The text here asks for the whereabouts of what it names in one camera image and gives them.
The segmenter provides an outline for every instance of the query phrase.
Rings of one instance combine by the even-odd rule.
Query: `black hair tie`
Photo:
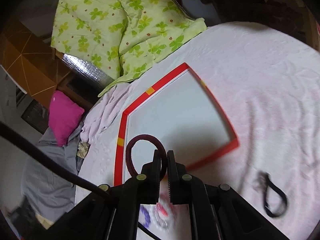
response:
[[[264,210],[266,211],[267,215],[272,218],[280,217],[282,216],[288,207],[288,200],[287,196],[284,194],[284,192],[279,189],[275,184],[273,184],[269,178],[269,174],[264,174],[264,191],[263,191],[263,204],[264,204]],[[273,213],[269,209],[269,204],[267,202],[267,193],[268,193],[268,187],[270,187],[272,190],[274,190],[281,198],[281,204],[278,207],[278,210],[276,213]]]

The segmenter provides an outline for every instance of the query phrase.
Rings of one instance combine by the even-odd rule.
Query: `pink pillow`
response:
[[[68,143],[70,134],[78,127],[84,109],[61,91],[56,90],[49,106],[49,127],[58,146]]]

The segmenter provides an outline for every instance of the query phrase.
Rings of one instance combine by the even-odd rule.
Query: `red frame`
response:
[[[167,75],[161,78],[158,82],[152,85],[149,89],[147,89],[141,96],[139,96],[135,101],[133,101],[122,113],[121,121],[120,121],[120,128],[117,140],[117,147],[116,147],[116,160],[115,160],[115,172],[114,172],[114,186],[122,184],[122,177],[123,177],[123,159],[124,159],[124,139],[125,139],[125,132],[127,127],[127,120],[129,114],[132,113],[133,110],[138,108],[144,101],[146,101],[149,97],[151,97],[155,92],[159,89],[164,87],[167,83],[169,83],[172,79],[176,78],[185,70],[189,70],[191,74],[196,78],[196,80],[202,85],[204,91],[210,97],[210,99],[214,102],[217,110],[219,111],[221,117],[226,121],[227,125],[230,127],[229,133],[234,137],[232,141],[230,141],[225,146],[219,148],[211,155],[187,166],[187,170],[193,170],[199,168],[203,165],[206,165],[208,162],[212,162],[215,159],[221,157],[222,155],[230,152],[231,150],[239,147],[238,136],[236,135],[228,117],[224,113],[222,107],[219,105],[211,91],[205,85],[205,83],[200,79],[200,77],[193,71],[193,69],[187,64],[182,63],[180,66],[176,67],[172,71],[170,71]]]

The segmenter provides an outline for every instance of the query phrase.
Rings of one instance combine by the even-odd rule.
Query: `screw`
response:
[[[221,184],[220,188],[224,191],[228,191],[230,189],[230,186],[228,184]]]
[[[182,179],[183,180],[191,180],[192,179],[192,176],[190,175],[190,174],[184,174],[183,176],[182,176]]]
[[[147,176],[145,174],[138,174],[136,178],[137,180],[145,180]]]
[[[103,191],[107,191],[109,189],[109,186],[107,184],[101,184],[99,188],[101,188]]]

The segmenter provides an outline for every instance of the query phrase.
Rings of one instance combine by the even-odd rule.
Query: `gray sheet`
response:
[[[68,144],[63,147],[57,146],[54,134],[48,128],[36,146],[56,163],[78,174],[76,153],[82,126],[83,123],[70,135]],[[23,170],[21,192],[28,198],[35,212],[55,222],[74,207],[76,186],[28,158]]]

